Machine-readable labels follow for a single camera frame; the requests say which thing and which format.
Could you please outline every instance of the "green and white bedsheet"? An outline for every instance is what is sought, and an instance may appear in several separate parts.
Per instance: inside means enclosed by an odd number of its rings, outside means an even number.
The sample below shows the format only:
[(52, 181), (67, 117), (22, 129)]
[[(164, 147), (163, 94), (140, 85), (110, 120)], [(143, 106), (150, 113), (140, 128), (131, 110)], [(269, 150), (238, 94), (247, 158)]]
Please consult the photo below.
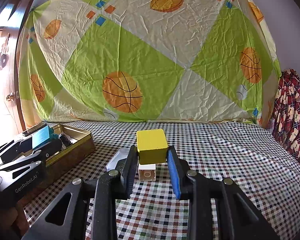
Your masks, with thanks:
[(252, 0), (50, 0), (29, 14), (22, 110), (37, 119), (267, 122), (280, 75)]

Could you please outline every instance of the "checkered tablecloth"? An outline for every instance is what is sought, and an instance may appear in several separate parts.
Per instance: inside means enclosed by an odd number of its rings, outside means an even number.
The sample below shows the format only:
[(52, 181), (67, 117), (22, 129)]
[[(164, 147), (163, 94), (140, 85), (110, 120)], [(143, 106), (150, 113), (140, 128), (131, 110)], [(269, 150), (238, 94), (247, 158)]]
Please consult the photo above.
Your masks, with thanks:
[[(32, 224), (73, 178), (98, 178), (119, 148), (136, 144), (136, 132), (163, 129), (169, 145), (191, 169), (207, 178), (232, 178), (272, 225), (281, 239), (300, 229), (300, 164), (266, 130), (242, 123), (71, 122), (90, 130), (96, 151), (50, 185), (25, 207)], [(214, 236), (218, 225), (214, 202)], [(90, 237), (93, 200), (87, 221)], [(157, 164), (157, 180), (135, 180), (131, 199), (117, 200), (119, 239), (186, 239), (188, 201), (177, 201), (167, 164)]]

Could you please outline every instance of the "yellow cube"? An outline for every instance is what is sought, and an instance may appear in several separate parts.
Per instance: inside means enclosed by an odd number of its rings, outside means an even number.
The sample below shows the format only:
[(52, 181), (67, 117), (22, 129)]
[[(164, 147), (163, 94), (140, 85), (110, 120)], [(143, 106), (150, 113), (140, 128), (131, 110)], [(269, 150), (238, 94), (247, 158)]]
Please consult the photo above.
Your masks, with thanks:
[(162, 129), (137, 131), (137, 148), (141, 165), (167, 160), (168, 143)]

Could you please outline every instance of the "orange basketball pattern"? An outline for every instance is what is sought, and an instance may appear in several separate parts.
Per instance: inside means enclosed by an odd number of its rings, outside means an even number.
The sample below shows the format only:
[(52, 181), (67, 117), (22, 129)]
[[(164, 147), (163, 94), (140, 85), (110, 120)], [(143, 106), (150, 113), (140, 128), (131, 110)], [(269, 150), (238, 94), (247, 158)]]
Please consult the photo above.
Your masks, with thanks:
[(42, 102), (46, 97), (46, 93), (43, 89), (42, 83), (37, 74), (32, 74), (30, 78), (31, 78), (31, 85), (34, 90), (35, 96), (38, 102)]
[(251, 10), (254, 14), (254, 16), (256, 17), (257, 21), (260, 23), (263, 20), (263, 14), (261, 13), (261, 11), (256, 7), (256, 5), (252, 2), (249, 2), (249, 5), (251, 7)]
[(142, 103), (142, 93), (138, 83), (127, 73), (112, 72), (102, 85), (103, 96), (113, 108), (124, 112), (136, 112)]
[(243, 75), (250, 83), (258, 83), (262, 79), (260, 57), (251, 47), (243, 49), (240, 55), (240, 66)]
[(159, 12), (173, 12), (178, 10), (183, 4), (183, 0), (152, 0), (150, 8)]
[(61, 20), (58, 19), (52, 20), (44, 29), (43, 37), (47, 40), (54, 38), (60, 29), (60, 25), (61, 25)]

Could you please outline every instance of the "screw head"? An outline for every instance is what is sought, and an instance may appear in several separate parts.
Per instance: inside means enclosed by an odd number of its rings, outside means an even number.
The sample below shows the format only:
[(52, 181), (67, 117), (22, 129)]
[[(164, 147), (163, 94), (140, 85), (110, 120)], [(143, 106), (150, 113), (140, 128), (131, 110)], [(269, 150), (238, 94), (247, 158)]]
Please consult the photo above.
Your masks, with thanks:
[(233, 180), (230, 179), (230, 178), (225, 178), (223, 180), (223, 183), (226, 184), (226, 185), (232, 185), (233, 184)]
[(189, 171), (187, 171), (187, 174), (188, 174), (188, 176), (190, 176), (190, 177), (194, 177), (195, 175), (197, 175), (197, 172), (194, 171), (194, 170), (189, 170)]
[(118, 174), (119, 174), (119, 171), (117, 171), (117, 170), (111, 170), (111, 171), (109, 171), (109, 176), (111, 176), (111, 177), (115, 177)]
[(82, 182), (82, 179), (80, 179), (80, 178), (75, 178), (72, 180), (73, 185), (79, 185), (81, 182)]

